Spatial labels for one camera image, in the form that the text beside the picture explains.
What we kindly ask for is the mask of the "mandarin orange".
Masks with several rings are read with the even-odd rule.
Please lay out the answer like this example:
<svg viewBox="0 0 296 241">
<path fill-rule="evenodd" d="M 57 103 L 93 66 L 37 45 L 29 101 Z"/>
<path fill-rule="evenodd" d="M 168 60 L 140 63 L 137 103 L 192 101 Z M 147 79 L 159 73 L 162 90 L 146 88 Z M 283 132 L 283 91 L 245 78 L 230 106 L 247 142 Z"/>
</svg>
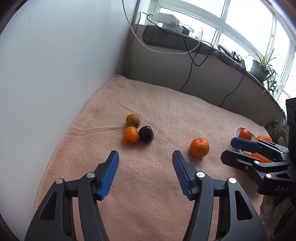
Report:
<svg viewBox="0 0 296 241">
<path fill-rule="evenodd" d="M 196 138 L 192 140 L 189 146 L 189 153 L 196 158 L 202 159 L 209 153 L 210 146 L 206 139 Z"/>
</svg>

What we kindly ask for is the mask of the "small kumquat orange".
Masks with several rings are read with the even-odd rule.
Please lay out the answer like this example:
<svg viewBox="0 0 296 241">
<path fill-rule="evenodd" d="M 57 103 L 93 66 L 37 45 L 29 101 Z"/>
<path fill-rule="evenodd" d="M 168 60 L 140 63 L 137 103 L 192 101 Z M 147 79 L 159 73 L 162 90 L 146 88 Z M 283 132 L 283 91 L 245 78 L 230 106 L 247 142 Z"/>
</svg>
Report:
<svg viewBox="0 0 296 241">
<path fill-rule="evenodd" d="M 123 140 L 128 144 L 133 144 L 138 141 L 139 133 L 138 129 L 134 126 L 129 126 L 123 132 Z"/>
</svg>

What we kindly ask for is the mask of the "dark purple plum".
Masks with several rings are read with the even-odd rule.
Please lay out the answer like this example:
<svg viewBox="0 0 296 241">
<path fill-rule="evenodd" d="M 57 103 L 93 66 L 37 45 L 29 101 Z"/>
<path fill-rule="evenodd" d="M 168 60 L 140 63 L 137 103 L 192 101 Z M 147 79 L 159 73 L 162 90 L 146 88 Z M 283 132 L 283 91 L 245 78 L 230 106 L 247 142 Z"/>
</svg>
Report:
<svg viewBox="0 0 296 241">
<path fill-rule="evenodd" d="M 139 130 L 139 138 L 144 142 L 144 143 L 150 143 L 154 139 L 154 132 L 150 126 L 143 126 Z"/>
</svg>

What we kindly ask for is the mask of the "brown kiwi fruit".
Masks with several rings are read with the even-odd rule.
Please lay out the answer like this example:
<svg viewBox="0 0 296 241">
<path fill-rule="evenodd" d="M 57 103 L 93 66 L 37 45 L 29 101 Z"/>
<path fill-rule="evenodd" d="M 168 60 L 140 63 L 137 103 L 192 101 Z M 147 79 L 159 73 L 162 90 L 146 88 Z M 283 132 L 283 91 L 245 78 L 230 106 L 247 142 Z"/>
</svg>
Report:
<svg viewBox="0 0 296 241">
<path fill-rule="evenodd" d="M 140 118 L 137 114 L 131 113 L 126 117 L 125 122 L 127 127 L 133 126 L 135 128 L 138 128 L 140 125 Z"/>
</svg>

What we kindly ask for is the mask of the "large front orange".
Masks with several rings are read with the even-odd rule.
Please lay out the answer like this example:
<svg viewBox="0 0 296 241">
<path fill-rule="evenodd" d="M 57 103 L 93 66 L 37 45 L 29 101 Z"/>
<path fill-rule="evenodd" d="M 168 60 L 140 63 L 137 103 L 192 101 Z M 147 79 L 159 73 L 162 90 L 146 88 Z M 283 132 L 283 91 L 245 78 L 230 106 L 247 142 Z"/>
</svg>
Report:
<svg viewBox="0 0 296 241">
<path fill-rule="evenodd" d="M 260 162 L 262 162 L 262 163 L 272 163 L 271 160 L 269 160 L 266 157 L 260 155 L 259 153 L 251 153 L 250 156 L 259 159 Z"/>
</svg>

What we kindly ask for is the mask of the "brown kiwi on plate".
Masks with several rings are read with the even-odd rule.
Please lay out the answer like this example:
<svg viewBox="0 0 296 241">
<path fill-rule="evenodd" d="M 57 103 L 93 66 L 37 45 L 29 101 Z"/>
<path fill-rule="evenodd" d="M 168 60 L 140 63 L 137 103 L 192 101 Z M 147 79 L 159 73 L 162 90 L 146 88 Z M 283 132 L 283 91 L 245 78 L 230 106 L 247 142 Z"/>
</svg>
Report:
<svg viewBox="0 0 296 241">
<path fill-rule="evenodd" d="M 251 156 L 251 153 L 250 153 L 250 152 L 242 151 L 242 153 L 243 153 L 244 155 Z"/>
</svg>

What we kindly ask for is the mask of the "large rear orange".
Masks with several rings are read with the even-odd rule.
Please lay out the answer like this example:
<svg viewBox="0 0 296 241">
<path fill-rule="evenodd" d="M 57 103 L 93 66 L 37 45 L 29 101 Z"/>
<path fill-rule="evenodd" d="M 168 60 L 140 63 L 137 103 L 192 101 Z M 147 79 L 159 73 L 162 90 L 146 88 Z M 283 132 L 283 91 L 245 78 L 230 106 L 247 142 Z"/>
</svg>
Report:
<svg viewBox="0 0 296 241">
<path fill-rule="evenodd" d="M 273 142 L 272 138 L 269 135 L 258 135 L 254 141 L 258 141 L 258 140 L 263 140 L 263 141 L 268 141 L 268 142 Z"/>
</svg>

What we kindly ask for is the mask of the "green snack bag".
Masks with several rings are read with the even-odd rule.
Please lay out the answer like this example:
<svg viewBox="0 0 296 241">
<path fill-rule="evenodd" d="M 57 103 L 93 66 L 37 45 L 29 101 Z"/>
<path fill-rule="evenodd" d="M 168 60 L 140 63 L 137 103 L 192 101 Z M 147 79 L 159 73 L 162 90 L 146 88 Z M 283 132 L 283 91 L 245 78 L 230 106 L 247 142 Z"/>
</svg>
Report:
<svg viewBox="0 0 296 241">
<path fill-rule="evenodd" d="M 278 127 L 278 120 L 274 119 L 272 120 L 267 126 L 266 131 L 270 136 L 272 135 L 278 135 L 279 134 L 279 127 Z"/>
</svg>

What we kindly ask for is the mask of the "white floral plate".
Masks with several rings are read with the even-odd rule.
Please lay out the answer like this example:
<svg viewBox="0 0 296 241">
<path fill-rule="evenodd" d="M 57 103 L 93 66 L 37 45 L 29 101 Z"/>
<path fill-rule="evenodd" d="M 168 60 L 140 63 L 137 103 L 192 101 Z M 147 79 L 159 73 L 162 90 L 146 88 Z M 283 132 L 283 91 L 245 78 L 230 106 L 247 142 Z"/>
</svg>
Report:
<svg viewBox="0 0 296 241">
<path fill-rule="evenodd" d="M 238 138 L 239 132 L 240 132 L 240 130 L 241 130 L 242 128 L 245 128 L 245 127 L 243 127 L 243 126 L 239 126 L 239 127 L 236 128 L 236 130 L 235 130 L 235 132 L 234 132 L 234 137 L 235 137 L 235 138 Z M 250 141 L 254 141 L 254 139 L 256 138 L 256 136 L 254 135 L 253 132 L 251 132 L 251 134 L 252 134 L 252 139 L 251 139 Z"/>
</svg>

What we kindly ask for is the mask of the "mandarin on plate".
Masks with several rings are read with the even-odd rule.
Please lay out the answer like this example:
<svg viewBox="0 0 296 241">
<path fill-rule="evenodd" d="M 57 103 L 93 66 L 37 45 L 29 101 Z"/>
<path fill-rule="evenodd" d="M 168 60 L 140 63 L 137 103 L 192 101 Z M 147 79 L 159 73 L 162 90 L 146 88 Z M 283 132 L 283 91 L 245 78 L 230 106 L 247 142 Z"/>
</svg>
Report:
<svg viewBox="0 0 296 241">
<path fill-rule="evenodd" d="M 248 129 L 242 128 L 239 132 L 238 138 L 250 141 L 252 139 L 252 134 Z"/>
</svg>

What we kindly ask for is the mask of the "potted spider plant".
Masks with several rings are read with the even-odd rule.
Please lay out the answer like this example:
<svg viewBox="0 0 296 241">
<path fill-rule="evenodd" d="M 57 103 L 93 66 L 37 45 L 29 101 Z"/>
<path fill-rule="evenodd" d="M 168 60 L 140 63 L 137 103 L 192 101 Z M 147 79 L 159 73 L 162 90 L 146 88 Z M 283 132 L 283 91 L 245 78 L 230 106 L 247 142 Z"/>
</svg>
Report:
<svg viewBox="0 0 296 241">
<path fill-rule="evenodd" d="M 274 97 L 278 92 L 277 87 L 277 72 L 275 71 L 271 61 L 276 57 L 273 56 L 274 48 L 270 52 L 266 52 L 264 55 L 260 54 L 255 50 L 250 44 L 244 44 L 251 48 L 253 54 L 252 57 L 257 57 L 258 60 L 253 60 L 252 67 L 250 69 L 250 74 L 253 75 L 262 85 L 266 85 L 263 93 L 266 92 L 269 98 Z"/>
</svg>

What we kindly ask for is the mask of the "black device on sill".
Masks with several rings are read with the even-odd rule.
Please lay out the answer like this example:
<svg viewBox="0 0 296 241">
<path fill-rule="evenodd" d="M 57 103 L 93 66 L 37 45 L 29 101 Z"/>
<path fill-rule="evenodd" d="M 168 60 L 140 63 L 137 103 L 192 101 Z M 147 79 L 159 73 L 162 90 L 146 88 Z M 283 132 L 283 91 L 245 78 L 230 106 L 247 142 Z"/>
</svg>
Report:
<svg viewBox="0 0 296 241">
<path fill-rule="evenodd" d="M 242 70 L 246 70 L 245 61 L 242 59 L 242 57 L 237 54 L 235 51 L 228 51 L 225 47 L 223 47 L 220 44 L 217 44 L 218 50 L 224 52 L 228 57 L 230 57 L 232 60 L 234 60 L 236 63 L 240 64 Z"/>
</svg>

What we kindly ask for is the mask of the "pink towel cloth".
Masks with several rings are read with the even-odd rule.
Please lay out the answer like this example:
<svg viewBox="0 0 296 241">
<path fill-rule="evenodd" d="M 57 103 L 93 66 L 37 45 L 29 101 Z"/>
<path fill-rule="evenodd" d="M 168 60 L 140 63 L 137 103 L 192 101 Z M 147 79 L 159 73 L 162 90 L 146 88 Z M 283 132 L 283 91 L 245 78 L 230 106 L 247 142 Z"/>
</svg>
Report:
<svg viewBox="0 0 296 241">
<path fill-rule="evenodd" d="M 123 140 L 126 117 L 137 114 L 139 130 L 150 126 L 154 139 L 133 144 Z M 99 211 L 110 240 L 182 240 L 193 202 L 180 188 L 172 154 L 181 151 L 199 171 L 214 179 L 237 179 L 256 210 L 262 195 L 240 170 L 224 165 L 221 153 L 230 148 L 237 127 L 255 135 L 262 126 L 200 98 L 175 90 L 112 76 L 88 101 L 58 145 L 45 172 L 36 203 L 57 178 L 75 180 L 93 171 L 112 150 L 119 166 L 109 195 Z M 210 150 L 202 159 L 189 153 L 192 140 L 204 138 Z"/>
</svg>

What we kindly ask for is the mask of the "dark green sill mat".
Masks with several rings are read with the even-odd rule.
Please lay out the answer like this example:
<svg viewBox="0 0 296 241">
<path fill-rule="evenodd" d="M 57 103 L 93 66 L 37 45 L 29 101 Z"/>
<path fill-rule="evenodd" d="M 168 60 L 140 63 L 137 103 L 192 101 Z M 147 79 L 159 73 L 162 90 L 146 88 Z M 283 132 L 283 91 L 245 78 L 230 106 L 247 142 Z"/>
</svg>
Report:
<svg viewBox="0 0 296 241">
<path fill-rule="evenodd" d="M 197 96 L 248 118 L 285 118 L 279 104 L 246 70 L 221 51 L 156 26 L 142 27 L 151 49 L 140 68 L 141 80 Z"/>
</svg>

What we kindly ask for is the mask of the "white power adapter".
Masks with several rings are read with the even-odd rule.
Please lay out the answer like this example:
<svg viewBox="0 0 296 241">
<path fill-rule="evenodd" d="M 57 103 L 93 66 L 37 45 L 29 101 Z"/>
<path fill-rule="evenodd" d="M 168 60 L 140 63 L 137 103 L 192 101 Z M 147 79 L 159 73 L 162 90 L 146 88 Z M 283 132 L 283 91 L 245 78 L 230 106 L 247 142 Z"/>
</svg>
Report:
<svg viewBox="0 0 296 241">
<path fill-rule="evenodd" d="M 172 14 L 154 13 L 152 21 L 155 23 L 163 24 L 162 28 L 170 30 L 176 33 L 182 33 L 183 27 L 180 25 L 180 21 Z"/>
</svg>

